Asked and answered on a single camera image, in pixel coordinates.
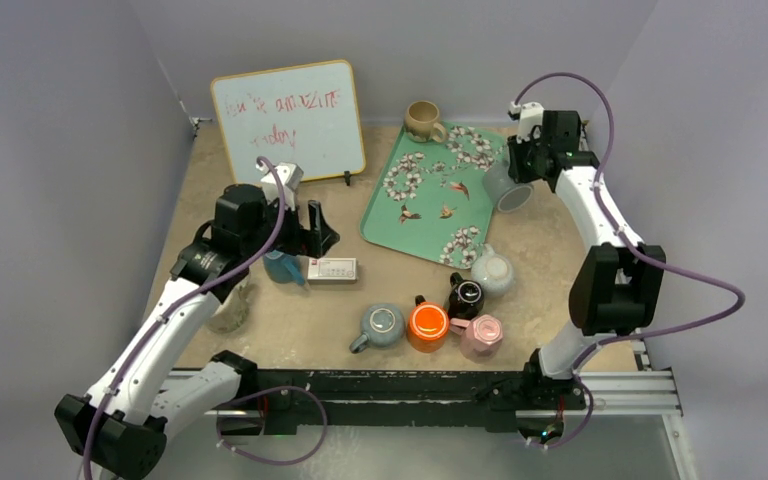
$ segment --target small box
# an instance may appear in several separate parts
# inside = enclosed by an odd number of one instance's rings
[[[356,258],[310,258],[308,259],[307,281],[314,283],[355,283],[357,282]]]

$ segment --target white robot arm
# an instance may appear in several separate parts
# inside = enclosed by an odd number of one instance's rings
[[[92,461],[123,478],[143,478],[159,461],[166,443],[186,425],[217,405],[252,393],[242,392],[241,386],[251,388],[257,383],[248,377],[256,374],[257,365],[221,352],[183,385],[158,394],[199,327],[223,304],[235,300],[233,290],[248,275],[247,268],[237,271],[278,224],[279,189],[285,198],[284,220],[272,248],[319,258],[339,241],[325,222],[319,202],[308,202],[310,229],[301,227],[295,191],[301,169],[281,163],[275,171],[280,185],[268,173],[261,180],[262,188],[231,185],[225,189],[216,202],[214,219],[203,224],[193,243],[181,251],[160,300],[125,351],[85,395],[65,395],[57,405],[55,418],[73,451],[83,454],[88,432],[95,428]],[[205,236],[208,229],[209,238]],[[227,275],[232,276],[215,282]],[[169,311],[179,299],[208,283],[214,286]],[[116,390],[110,391],[119,377]],[[97,424],[92,427],[94,419]]]
[[[546,181],[572,214],[588,251],[570,292],[571,320],[537,353],[543,376],[566,380],[595,355],[598,350],[579,358],[594,343],[649,325],[663,271],[633,261],[619,232],[596,203],[594,180],[599,163],[592,152],[579,148],[583,127],[578,113],[548,111],[533,102],[512,103],[508,113],[519,125],[517,134],[508,139],[509,175],[518,183]],[[631,229],[604,179],[600,179],[599,190],[631,243],[665,260],[660,247],[645,245]]]

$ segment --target bird illustration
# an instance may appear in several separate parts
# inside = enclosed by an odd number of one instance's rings
[[[463,194],[466,195],[466,199],[469,200],[469,190],[466,188],[466,185],[464,185],[463,182],[449,182],[449,185],[449,188],[452,190],[463,192]]]
[[[445,203],[443,204],[443,210],[440,212],[440,218],[449,218],[452,215],[455,214],[455,210],[457,210],[458,207],[455,208],[449,208]]]
[[[405,223],[405,220],[411,219],[411,220],[418,220],[422,218],[418,213],[411,213],[408,210],[407,205],[402,205],[402,214],[399,216],[399,223]]]

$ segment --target gray wall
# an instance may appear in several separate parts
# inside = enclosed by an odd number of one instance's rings
[[[653,339],[653,359],[675,369],[703,478],[768,479],[768,2],[659,2],[609,98],[625,216],[668,261],[748,296],[719,324]],[[591,132],[603,147],[604,120]],[[731,301],[667,276],[655,325]]]
[[[125,0],[0,1],[0,478],[74,478],[54,406],[134,333],[191,137]]]
[[[215,116],[215,77],[346,58],[367,122],[397,122],[424,98],[444,117],[498,123],[540,74],[574,70],[610,84],[656,0],[133,3],[195,116]],[[572,81],[534,93],[588,115],[597,105]]]

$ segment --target tan mug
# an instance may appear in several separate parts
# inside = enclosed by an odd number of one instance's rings
[[[419,143],[429,140],[443,143],[449,139],[449,132],[440,120],[440,109],[424,100],[412,103],[405,112],[405,133]]]

